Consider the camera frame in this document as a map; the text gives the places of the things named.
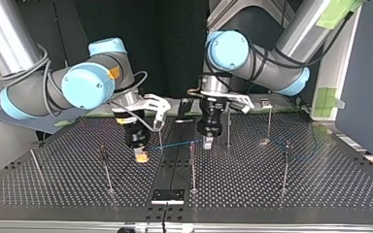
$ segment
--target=robotic arm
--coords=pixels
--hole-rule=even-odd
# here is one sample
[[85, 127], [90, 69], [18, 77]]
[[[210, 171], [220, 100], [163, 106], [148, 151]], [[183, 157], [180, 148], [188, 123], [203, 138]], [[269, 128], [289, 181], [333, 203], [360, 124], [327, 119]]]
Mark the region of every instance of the robotic arm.
[[[147, 162], [144, 148], [149, 131], [162, 128], [169, 103], [152, 94], [142, 97], [138, 93], [148, 74], [141, 72], [144, 78], [135, 80], [121, 39], [92, 43], [89, 53], [86, 62], [53, 72], [48, 53], [30, 38], [15, 1], [0, 0], [0, 73], [6, 85], [0, 104], [5, 113], [29, 119], [57, 116], [73, 107], [92, 110], [110, 103], [136, 160]], [[143, 121], [144, 110], [157, 112], [153, 128]]]
[[[288, 96], [298, 94], [308, 82], [308, 66], [328, 53], [343, 27], [363, 0], [304, 0], [277, 46], [272, 50], [253, 45], [235, 30], [216, 31], [208, 36], [200, 93], [202, 119], [197, 131], [204, 136], [204, 149], [210, 149], [214, 137], [222, 132], [220, 115], [229, 107], [244, 114], [254, 107], [250, 98], [230, 92], [230, 77], [265, 86]], [[322, 57], [313, 55], [331, 32], [341, 24]]]

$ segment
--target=metal pin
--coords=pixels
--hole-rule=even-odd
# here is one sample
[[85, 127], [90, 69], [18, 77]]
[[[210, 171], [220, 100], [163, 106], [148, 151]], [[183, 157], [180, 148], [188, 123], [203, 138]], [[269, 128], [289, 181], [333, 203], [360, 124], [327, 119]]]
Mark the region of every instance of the metal pin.
[[268, 138], [269, 138], [270, 131], [271, 131], [271, 119], [272, 119], [272, 108], [269, 109], [269, 116], [268, 116], [268, 133], [267, 133]]
[[158, 135], [159, 135], [159, 147], [161, 148], [161, 151], [163, 151], [163, 147], [162, 147], [162, 135], [161, 135], [161, 130], [158, 131]]
[[284, 172], [282, 197], [284, 197], [284, 195], [287, 192], [288, 166], [289, 166], [289, 159], [292, 157], [292, 145], [290, 144], [289, 140], [286, 141], [285, 156], [286, 156], [286, 170]]
[[196, 193], [198, 192], [198, 190], [196, 189], [196, 183], [195, 183], [195, 151], [194, 151], [194, 148], [193, 148], [193, 143], [190, 143], [190, 146], [189, 146], [189, 154], [190, 154], [190, 165], [192, 167], [192, 193]]
[[36, 168], [41, 171], [41, 166], [39, 165], [38, 159], [36, 157], [35, 151], [33, 149], [29, 150], [32, 154], [33, 161], [35, 163]]
[[108, 170], [108, 154], [107, 154], [105, 144], [101, 144], [100, 147], [99, 147], [99, 159], [101, 161], [101, 166], [104, 167], [105, 173], [107, 175], [108, 185], [109, 185], [108, 192], [110, 194], [114, 193], [115, 191], [114, 191], [114, 188], [112, 187], [111, 176], [110, 176], [110, 173], [109, 173], [109, 170]]
[[231, 147], [231, 134], [230, 134], [230, 127], [231, 127], [231, 110], [228, 108], [228, 148]]
[[266, 138], [262, 139], [261, 142], [260, 142], [261, 145], [265, 146], [265, 145], [269, 144], [269, 142], [271, 141], [270, 136], [271, 136], [271, 121], [272, 121], [272, 108], [273, 108], [273, 106], [271, 105], [271, 101], [269, 99], [260, 99], [259, 104], [260, 104], [262, 109], [268, 109], [269, 110], [267, 135], [266, 135]]

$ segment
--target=black panel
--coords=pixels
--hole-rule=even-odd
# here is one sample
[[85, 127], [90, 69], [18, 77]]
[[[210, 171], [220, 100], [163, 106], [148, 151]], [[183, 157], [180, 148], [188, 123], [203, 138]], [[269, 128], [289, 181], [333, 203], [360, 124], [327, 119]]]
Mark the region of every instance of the black panel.
[[197, 86], [206, 38], [206, 0], [76, 0], [90, 42], [121, 37], [146, 92], [184, 96]]
[[19, 1], [17, 5], [32, 39], [48, 51], [52, 69], [64, 68], [65, 53], [52, 1]]

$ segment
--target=blue wire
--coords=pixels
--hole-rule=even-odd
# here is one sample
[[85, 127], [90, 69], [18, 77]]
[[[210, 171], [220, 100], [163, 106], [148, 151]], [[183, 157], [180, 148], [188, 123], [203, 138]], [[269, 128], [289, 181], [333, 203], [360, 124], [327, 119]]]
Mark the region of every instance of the blue wire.
[[[187, 142], [176, 143], [176, 144], [168, 144], [168, 145], [162, 146], [162, 148], [163, 149], [172, 148], [172, 147], [176, 147], [176, 146], [181, 146], [181, 145], [191, 144], [191, 143], [199, 143], [199, 142], [202, 142], [202, 140], [187, 141]], [[160, 146], [154, 146], [154, 147], [152, 147], [152, 149], [161, 149], [161, 147]]]

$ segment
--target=perforated metal table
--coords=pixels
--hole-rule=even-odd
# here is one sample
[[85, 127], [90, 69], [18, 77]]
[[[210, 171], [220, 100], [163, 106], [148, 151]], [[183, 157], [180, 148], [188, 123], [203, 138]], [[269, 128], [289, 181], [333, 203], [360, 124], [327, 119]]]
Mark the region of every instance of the perforated metal table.
[[[137, 164], [114, 119], [80, 120], [36, 151], [41, 172], [29, 153], [2, 169], [0, 226], [14, 220], [12, 224], [45, 222], [46, 227], [49, 222], [81, 222], [80, 229], [108, 225], [104, 230], [113, 229], [111, 224], [169, 229], [187, 223], [195, 231], [313, 230], [323, 225], [373, 230], [373, 166], [368, 160], [299, 113], [273, 115], [271, 142], [264, 146], [260, 141], [266, 129], [266, 115], [233, 115], [230, 149], [225, 126], [213, 149], [203, 150], [194, 122], [177, 124], [168, 118], [164, 145], [196, 141], [198, 191], [191, 193], [190, 144], [161, 152], [158, 135], [152, 134], [151, 161]], [[283, 191], [285, 141], [292, 144], [293, 155]], [[111, 157], [114, 194], [108, 193], [99, 165], [101, 143]], [[182, 189], [185, 203], [152, 205], [157, 189]]]

